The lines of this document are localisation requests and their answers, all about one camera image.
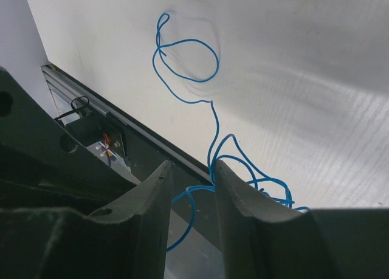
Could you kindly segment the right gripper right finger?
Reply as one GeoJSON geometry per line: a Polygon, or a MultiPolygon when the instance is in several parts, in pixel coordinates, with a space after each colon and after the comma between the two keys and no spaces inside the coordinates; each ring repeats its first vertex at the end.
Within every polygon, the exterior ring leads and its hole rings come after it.
{"type": "Polygon", "coordinates": [[[287,208],[223,161],[215,194],[227,278],[387,278],[388,210],[287,208]]]}

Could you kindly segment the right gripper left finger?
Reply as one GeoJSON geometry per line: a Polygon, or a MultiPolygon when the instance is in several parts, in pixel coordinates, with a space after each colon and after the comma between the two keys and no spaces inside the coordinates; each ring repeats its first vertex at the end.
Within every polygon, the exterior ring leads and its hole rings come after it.
{"type": "Polygon", "coordinates": [[[173,177],[165,161],[107,205],[1,182],[2,278],[162,278],[173,177]]]}

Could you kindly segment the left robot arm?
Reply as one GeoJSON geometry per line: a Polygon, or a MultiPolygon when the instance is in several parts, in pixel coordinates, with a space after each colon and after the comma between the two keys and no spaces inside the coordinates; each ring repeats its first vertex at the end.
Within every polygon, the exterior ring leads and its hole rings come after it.
{"type": "Polygon", "coordinates": [[[111,202],[136,184],[67,133],[1,69],[1,178],[111,202]]]}

